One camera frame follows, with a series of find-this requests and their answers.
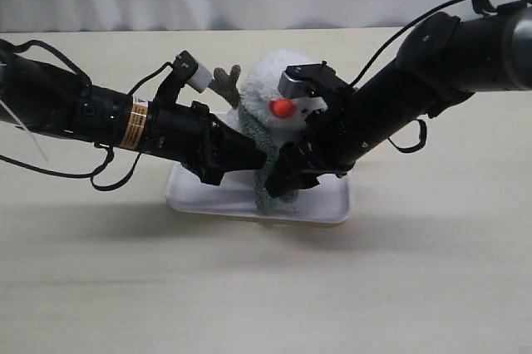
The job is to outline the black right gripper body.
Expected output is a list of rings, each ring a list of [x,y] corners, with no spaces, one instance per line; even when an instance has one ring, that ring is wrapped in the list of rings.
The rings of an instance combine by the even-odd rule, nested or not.
[[[357,160],[395,132],[390,96],[346,96],[311,117],[290,145],[290,178],[345,175]]]

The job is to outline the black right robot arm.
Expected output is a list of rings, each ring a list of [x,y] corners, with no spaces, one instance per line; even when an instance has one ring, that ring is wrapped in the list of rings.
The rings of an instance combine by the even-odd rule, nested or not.
[[[423,116],[437,117],[477,92],[531,88],[531,8],[499,6],[463,21],[438,12],[419,24],[396,56],[358,88],[325,63],[288,66],[287,98],[320,97],[298,137],[282,146],[265,187],[273,197],[311,189],[321,175],[346,175],[358,159]]]

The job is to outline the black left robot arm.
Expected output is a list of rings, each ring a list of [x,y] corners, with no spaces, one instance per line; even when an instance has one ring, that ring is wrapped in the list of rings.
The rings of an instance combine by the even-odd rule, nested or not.
[[[1,119],[30,134],[79,140],[107,152],[85,176],[100,174],[114,150],[130,150],[180,163],[204,184],[218,185],[232,171],[258,170],[267,155],[198,101],[178,104],[184,86],[204,91],[213,75],[187,51],[163,64],[170,73],[146,101],[92,83],[55,47],[30,40],[1,42]]]

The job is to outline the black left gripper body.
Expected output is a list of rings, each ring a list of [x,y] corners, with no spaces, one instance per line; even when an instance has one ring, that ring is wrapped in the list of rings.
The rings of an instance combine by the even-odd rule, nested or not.
[[[198,101],[150,104],[147,153],[181,164],[204,184],[219,185],[229,172],[231,139],[231,129]]]

